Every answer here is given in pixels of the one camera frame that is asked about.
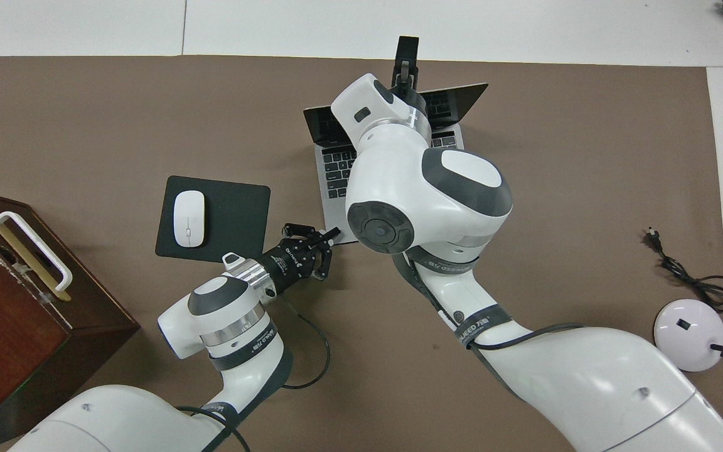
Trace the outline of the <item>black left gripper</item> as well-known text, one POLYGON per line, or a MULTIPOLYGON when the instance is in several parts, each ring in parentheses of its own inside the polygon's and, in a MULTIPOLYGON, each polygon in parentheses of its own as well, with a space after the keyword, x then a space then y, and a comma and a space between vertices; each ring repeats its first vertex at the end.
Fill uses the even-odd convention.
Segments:
POLYGON ((276 294, 282 294, 294 283, 304 279, 305 271, 309 277, 324 281, 332 261, 330 247, 340 233, 339 228, 324 231, 305 224, 284 224, 284 242, 263 254, 263 267, 273 282, 276 294), (305 258, 305 269, 302 246, 313 248, 305 258))

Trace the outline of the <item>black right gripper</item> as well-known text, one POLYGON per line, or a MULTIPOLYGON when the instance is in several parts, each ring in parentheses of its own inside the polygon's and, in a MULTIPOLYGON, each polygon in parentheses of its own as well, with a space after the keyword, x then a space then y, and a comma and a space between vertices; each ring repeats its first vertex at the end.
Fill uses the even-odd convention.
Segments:
POLYGON ((418 37, 399 37, 398 60, 394 64, 393 85, 390 87, 390 92, 407 105, 420 112, 425 112, 426 102, 415 89, 418 77, 418 48, 418 37))

